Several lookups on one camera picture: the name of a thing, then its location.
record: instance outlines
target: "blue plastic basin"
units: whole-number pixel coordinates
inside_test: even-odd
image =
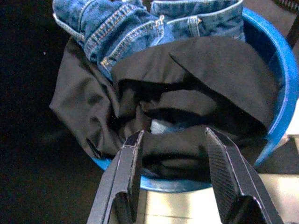
[[[263,163],[273,153],[283,137],[294,114],[298,98],[298,70],[295,57],[284,37],[263,17],[244,8],[244,32],[249,43],[269,65],[281,86],[275,110],[275,118],[271,124],[268,143],[259,155],[255,166]],[[99,167],[107,169],[111,160],[93,158]],[[191,180],[164,180],[145,176],[141,177],[140,187],[145,190],[159,192],[186,192],[211,186],[209,182]]]

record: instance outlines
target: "clothing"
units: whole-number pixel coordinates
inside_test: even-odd
[[[139,0],[54,0],[53,10],[109,80],[116,62],[158,44],[209,35],[245,40],[242,0],[155,0],[150,13]]]
[[[111,74],[113,86],[69,41],[50,107],[92,157],[113,157],[143,129],[145,168],[163,178],[198,179],[209,177],[207,126],[228,135],[249,162],[265,144],[277,85],[244,42],[197,37],[163,44],[120,60]],[[155,120],[192,126],[153,134]]]

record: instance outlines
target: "jeans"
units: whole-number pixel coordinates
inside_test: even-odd
[[[122,58],[148,47],[195,36],[245,40],[243,0],[54,0],[56,23],[75,38],[86,57],[112,80]]]

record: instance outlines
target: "black cloth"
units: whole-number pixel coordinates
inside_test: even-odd
[[[246,43],[226,37],[172,42],[119,61],[111,74],[113,84],[68,42],[50,107],[90,156],[113,157],[144,129],[145,168],[163,178],[205,179],[207,126],[229,135],[250,162],[265,144],[278,90]],[[151,134],[153,119],[187,128]]]

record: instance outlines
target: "denim fabric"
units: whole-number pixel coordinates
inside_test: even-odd
[[[109,80],[116,62],[158,44],[195,36],[245,40],[243,0],[54,0],[54,18]]]

